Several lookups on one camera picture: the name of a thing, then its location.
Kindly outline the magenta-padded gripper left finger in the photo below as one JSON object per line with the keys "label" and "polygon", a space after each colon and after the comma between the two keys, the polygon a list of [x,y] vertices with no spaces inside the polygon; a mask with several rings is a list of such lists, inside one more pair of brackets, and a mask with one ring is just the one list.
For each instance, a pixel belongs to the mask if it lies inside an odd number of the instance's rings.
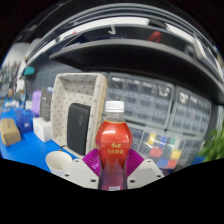
{"label": "magenta-padded gripper left finger", "polygon": [[83,188],[98,189],[101,171],[99,154],[94,149],[82,159],[74,159],[62,177]]}

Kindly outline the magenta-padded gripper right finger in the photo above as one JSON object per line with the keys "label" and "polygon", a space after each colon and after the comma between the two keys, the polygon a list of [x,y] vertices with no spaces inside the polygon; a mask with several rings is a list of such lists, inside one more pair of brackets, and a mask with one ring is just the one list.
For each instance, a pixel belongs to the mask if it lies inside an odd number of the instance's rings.
{"label": "magenta-padded gripper right finger", "polygon": [[144,159],[135,150],[130,149],[125,162],[127,189],[144,187],[164,177],[152,159]]}

